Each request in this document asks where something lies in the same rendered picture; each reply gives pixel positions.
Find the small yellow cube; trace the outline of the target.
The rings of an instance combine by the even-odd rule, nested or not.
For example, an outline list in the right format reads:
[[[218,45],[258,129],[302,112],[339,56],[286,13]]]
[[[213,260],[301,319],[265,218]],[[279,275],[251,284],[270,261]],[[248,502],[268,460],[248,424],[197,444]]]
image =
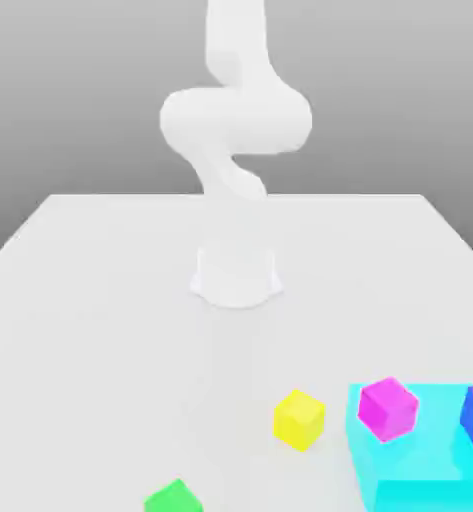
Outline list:
[[[325,404],[293,390],[274,409],[273,434],[300,452],[305,452],[324,429]]]

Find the small magenta cube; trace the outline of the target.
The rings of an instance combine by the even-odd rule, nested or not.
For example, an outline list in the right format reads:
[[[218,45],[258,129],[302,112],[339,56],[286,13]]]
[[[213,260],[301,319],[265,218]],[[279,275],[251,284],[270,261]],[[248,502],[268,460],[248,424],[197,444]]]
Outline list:
[[[364,386],[357,417],[382,443],[411,432],[416,424],[419,399],[394,377]]]

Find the small green cube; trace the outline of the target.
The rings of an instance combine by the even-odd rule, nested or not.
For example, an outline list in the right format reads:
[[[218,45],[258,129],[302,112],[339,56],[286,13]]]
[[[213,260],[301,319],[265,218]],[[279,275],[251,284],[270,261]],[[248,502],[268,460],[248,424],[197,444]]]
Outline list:
[[[186,484],[175,479],[145,500],[144,512],[204,512],[204,508]]]

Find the large cyan box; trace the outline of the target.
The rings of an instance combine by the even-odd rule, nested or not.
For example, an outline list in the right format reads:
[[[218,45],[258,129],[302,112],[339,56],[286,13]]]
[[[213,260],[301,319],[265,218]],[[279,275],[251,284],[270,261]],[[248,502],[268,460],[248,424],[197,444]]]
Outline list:
[[[346,435],[366,512],[473,512],[473,442],[460,424],[467,383],[409,383],[414,430],[383,443],[357,417],[362,383],[348,388]]]

